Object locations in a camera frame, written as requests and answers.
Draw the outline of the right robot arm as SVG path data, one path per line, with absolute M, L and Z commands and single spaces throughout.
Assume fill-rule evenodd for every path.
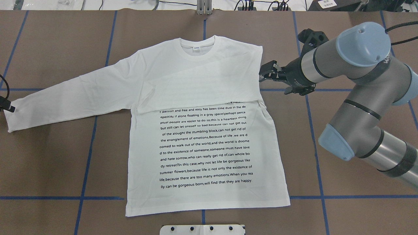
M 299 58 L 284 67 L 276 61 L 262 65 L 260 82 L 283 82 L 286 95 L 304 96 L 320 82 L 346 76 L 355 86 L 318 143 L 342 160 L 363 159 L 386 176 L 417 187 L 417 148 L 377 125 L 390 106 L 417 96 L 417 74 L 390 55 L 385 28 L 364 22 L 332 40 L 311 29 L 297 38 L 303 43 Z

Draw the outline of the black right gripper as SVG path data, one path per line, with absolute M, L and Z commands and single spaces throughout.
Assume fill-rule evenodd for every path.
M 263 64 L 259 71 L 259 82 L 266 80 L 284 82 L 289 85 L 284 92 L 285 95 L 297 93 L 305 96 L 315 90 L 315 83 L 309 81 L 302 72 L 300 58 L 291 61 L 287 66 L 281 67 L 278 76 L 277 71 L 277 61 Z

